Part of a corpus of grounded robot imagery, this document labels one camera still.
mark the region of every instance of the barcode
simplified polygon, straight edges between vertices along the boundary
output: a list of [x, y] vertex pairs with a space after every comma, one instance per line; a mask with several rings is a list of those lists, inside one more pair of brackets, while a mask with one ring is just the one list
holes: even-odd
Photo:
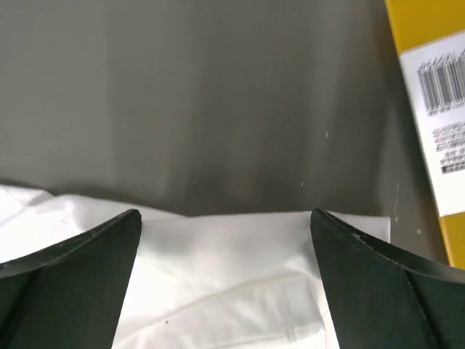
[[418, 76], [429, 116], [465, 105], [465, 56], [422, 66]]

